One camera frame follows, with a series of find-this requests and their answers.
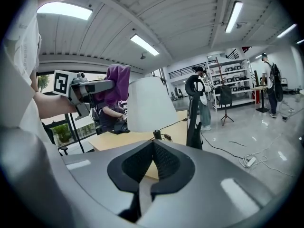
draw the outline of lamp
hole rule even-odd
[[[154,131],[162,139],[161,128],[177,122],[176,110],[162,81],[146,77],[129,84],[128,129],[132,132]]]

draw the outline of person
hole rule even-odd
[[[272,63],[269,62],[268,57],[266,53],[262,54],[262,61],[264,62],[263,65],[263,71],[262,71],[262,86],[264,83],[267,84],[267,94],[269,98],[269,103],[270,103],[270,108],[271,108],[271,113],[270,116],[273,118],[276,118],[276,107],[277,107],[277,99],[274,91],[274,85],[273,82],[270,79],[271,75],[271,66]]]
[[[127,122],[127,115],[124,114],[124,109],[117,102],[111,105],[101,102],[97,105],[96,111],[103,133],[112,130],[119,121]]]
[[[34,133],[41,141],[48,143],[50,143],[50,139],[44,131],[41,119],[76,112],[75,107],[66,97],[47,96],[38,90],[36,72],[39,66],[41,37],[36,18],[37,10],[44,4],[55,1],[63,0],[27,0],[22,11],[17,14],[11,24],[1,45],[1,52],[10,60],[14,70],[21,75],[20,79],[35,91],[18,127]]]
[[[195,74],[199,75],[202,78],[202,82],[205,86],[205,93],[200,97],[199,101],[199,117],[200,122],[202,124],[201,131],[210,131],[211,130],[211,114],[210,109],[208,107],[207,97],[206,93],[211,92],[212,88],[208,85],[206,85],[203,81],[204,74],[207,74],[207,72],[203,69],[201,66],[193,67],[193,70],[195,70]],[[201,91],[203,89],[203,86],[201,84],[198,84],[198,91]]]

